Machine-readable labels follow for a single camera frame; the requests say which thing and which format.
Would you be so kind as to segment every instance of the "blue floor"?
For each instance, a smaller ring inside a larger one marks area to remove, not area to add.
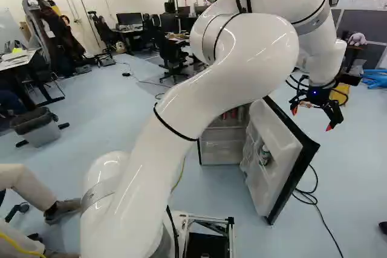
[[[167,88],[122,77],[130,71],[138,80],[157,82],[163,69],[157,58],[142,60],[127,55],[106,68],[61,80],[66,99],[49,105],[61,122],[71,126],[61,139],[35,149],[16,149],[16,134],[0,137],[2,163],[23,163],[43,180],[58,199],[81,195],[82,178],[98,156],[112,150],[132,149],[136,136],[152,114],[154,95]],[[54,87],[53,95],[60,95]],[[294,91],[284,84],[272,97],[288,112]],[[320,183],[316,196],[327,224],[345,257],[386,257],[387,239],[377,224],[387,220],[387,91],[351,88],[343,109],[345,122],[325,132],[328,119],[317,109],[300,108],[295,122],[321,144],[313,165]],[[299,187],[310,189],[307,172]],[[22,199],[8,191],[0,208],[5,216]],[[235,217],[237,257],[339,257],[317,211],[290,198],[277,223],[268,227],[255,212],[243,176],[236,166],[200,167],[196,150],[188,155],[180,185],[171,197],[172,209],[217,217]],[[42,214],[32,209],[11,222],[27,234],[39,232],[56,250],[79,251],[79,217],[47,226]]]

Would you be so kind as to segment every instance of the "trash bin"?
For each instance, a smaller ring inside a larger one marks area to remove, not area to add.
[[[11,121],[11,128],[23,136],[34,147],[52,142],[60,137],[56,124],[58,116],[46,107],[17,116]]]

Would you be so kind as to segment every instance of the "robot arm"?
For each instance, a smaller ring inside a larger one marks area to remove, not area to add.
[[[312,84],[330,84],[338,73],[346,44],[336,40],[327,0],[251,1],[253,13],[239,13],[235,0],[219,0],[200,16],[190,44],[211,66],[168,91],[130,157],[104,157],[90,169],[83,258],[152,257],[178,165],[193,142],[216,116],[283,83],[300,46]]]

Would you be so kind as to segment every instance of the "shoe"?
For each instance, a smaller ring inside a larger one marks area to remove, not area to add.
[[[380,228],[380,231],[382,231],[382,233],[384,235],[387,235],[387,222],[379,223],[379,228]]]
[[[79,258],[79,254],[60,253],[46,249],[44,251],[46,258]]]
[[[53,214],[44,214],[48,225],[57,224],[64,216],[77,213],[80,210],[80,199],[67,199],[56,202],[56,211]]]

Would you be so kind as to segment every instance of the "black stripe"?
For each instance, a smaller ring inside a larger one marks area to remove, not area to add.
[[[326,1],[326,0],[324,0],[324,1],[321,3],[321,5],[319,6],[319,8],[317,8],[316,11],[315,11],[314,13],[312,13],[311,15],[309,15],[308,17],[306,17],[306,18],[304,18],[304,19],[301,19],[300,21],[292,22],[291,24],[299,24],[299,23],[304,22],[304,21],[306,21],[307,19],[311,18],[312,16],[314,16],[314,15],[321,9],[321,7],[323,7],[323,5],[325,4],[325,1]]]
[[[161,118],[161,116],[157,113],[157,111],[156,111],[156,104],[155,104],[155,106],[153,107],[153,112],[155,112],[155,115],[156,115],[157,119],[158,119],[165,127],[167,127],[170,131],[172,131],[174,134],[176,134],[176,135],[179,136],[180,138],[185,139],[185,140],[187,140],[187,141],[197,141],[197,140],[198,140],[198,139],[194,139],[194,138],[187,137],[187,136],[181,134],[180,132],[176,131],[176,130],[173,129],[172,127],[170,127],[170,126],[168,125],[168,123],[166,123],[166,122]]]
[[[216,36],[216,40],[215,40],[215,44],[213,45],[213,59],[216,60],[216,57],[215,57],[215,49],[216,49],[216,44],[218,43],[218,39],[219,39],[219,36],[220,34],[222,33],[223,29],[226,27],[226,25],[236,16],[238,15],[241,15],[242,13],[237,13],[235,15],[233,15],[228,21],[226,21],[226,23],[222,26],[222,28],[220,29],[218,35]]]
[[[215,18],[217,18],[218,16],[220,16],[220,15],[216,15],[215,17],[213,17],[213,18],[208,22],[208,24],[207,24],[207,26],[206,26],[206,29],[205,29],[204,32],[203,32],[203,37],[201,38],[201,50],[202,50],[202,51],[204,51],[204,48],[203,48],[203,45],[204,45],[204,36],[206,35],[207,28],[210,26],[210,23],[211,23]]]

